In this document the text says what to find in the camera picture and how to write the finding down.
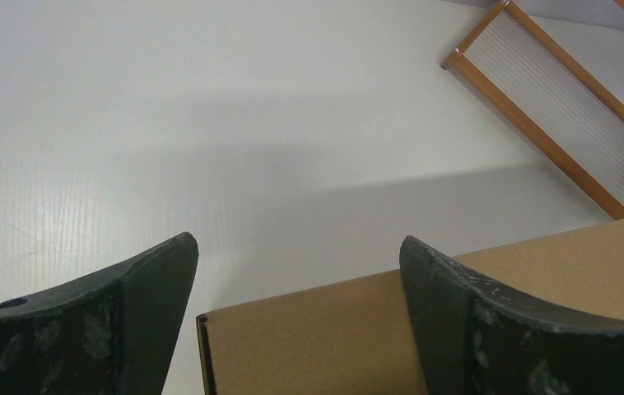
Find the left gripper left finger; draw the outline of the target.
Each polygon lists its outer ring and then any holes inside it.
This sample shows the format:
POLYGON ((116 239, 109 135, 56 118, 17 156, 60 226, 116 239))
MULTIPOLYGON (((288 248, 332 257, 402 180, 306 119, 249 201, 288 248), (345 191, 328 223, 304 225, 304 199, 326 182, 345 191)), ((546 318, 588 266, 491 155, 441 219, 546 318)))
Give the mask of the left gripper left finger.
POLYGON ((198 265, 188 232, 0 303, 0 394, 159 394, 198 265))

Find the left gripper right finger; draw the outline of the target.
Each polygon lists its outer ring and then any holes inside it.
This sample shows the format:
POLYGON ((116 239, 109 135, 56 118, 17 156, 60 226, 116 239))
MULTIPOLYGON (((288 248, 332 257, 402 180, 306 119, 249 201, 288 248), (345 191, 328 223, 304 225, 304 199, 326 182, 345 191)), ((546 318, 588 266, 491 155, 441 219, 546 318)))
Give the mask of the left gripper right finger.
POLYGON ((431 394, 624 394, 624 320, 539 299, 408 236, 400 276, 431 394))

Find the brown cardboard box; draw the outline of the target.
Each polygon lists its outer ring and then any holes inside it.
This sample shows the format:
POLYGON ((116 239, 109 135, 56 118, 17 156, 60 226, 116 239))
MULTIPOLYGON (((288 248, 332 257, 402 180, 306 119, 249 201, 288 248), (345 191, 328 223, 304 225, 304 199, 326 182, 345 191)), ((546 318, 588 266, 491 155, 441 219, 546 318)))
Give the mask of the brown cardboard box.
POLYGON ((624 394, 624 220, 202 314, 207 394, 624 394))

